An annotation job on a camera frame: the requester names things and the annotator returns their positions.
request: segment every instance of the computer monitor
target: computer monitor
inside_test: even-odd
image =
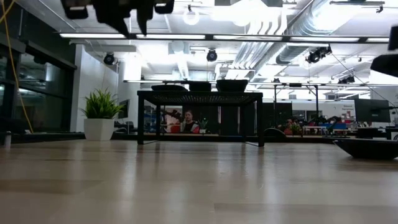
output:
[[[120,106],[123,106],[122,111],[119,112],[119,119],[129,117],[129,104],[130,100],[124,100],[119,103]]]
[[[355,114],[358,122],[390,123],[389,102],[387,100],[355,99]]]

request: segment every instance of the white planter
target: white planter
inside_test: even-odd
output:
[[[85,119],[85,136],[89,141],[109,141],[113,129],[113,119]]]

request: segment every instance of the woman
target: woman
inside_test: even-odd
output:
[[[194,133],[199,134],[199,124],[193,120],[191,110],[187,110],[184,114],[184,121],[181,123],[180,131],[182,133]]]

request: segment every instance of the yellow cable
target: yellow cable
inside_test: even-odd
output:
[[[8,9],[5,12],[4,12],[4,10],[2,11],[3,15],[0,18],[0,23],[6,18],[8,12],[10,12],[10,10],[11,10],[12,6],[14,5],[14,3],[15,3],[15,0],[12,0],[10,6],[8,6]]]
[[[14,72],[15,84],[16,84],[17,89],[18,89],[18,92],[19,92],[19,82],[18,82],[18,77],[17,77],[17,71],[16,71],[15,65],[14,65],[14,58],[12,57],[11,41],[10,41],[10,35],[9,35],[9,32],[8,32],[7,17],[6,17],[7,11],[6,11],[6,7],[5,7],[5,5],[4,5],[4,2],[3,2],[3,4],[2,4],[2,12],[3,12],[3,16],[2,16],[2,18],[0,19],[0,22],[4,19],[4,25],[6,26],[6,35],[7,35],[7,42],[8,42],[8,50],[9,50],[9,53],[10,53],[12,71]],[[27,116],[26,109],[25,109],[25,105],[24,105],[24,100],[22,99],[22,94],[21,94],[20,92],[19,92],[19,98],[21,99],[22,109],[24,110],[25,118],[26,118],[26,120],[27,120],[27,123],[29,124],[30,132],[33,134],[33,133],[34,133],[34,132],[33,132],[33,128],[32,128],[32,125],[31,125],[31,123],[30,123],[30,120],[29,120],[29,118],[28,118],[28,116]]]

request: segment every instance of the wooden floor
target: wooden floor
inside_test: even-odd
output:
[[[0,152],[0,223],[397,224],[398,162],[329,144],[21,144]]]

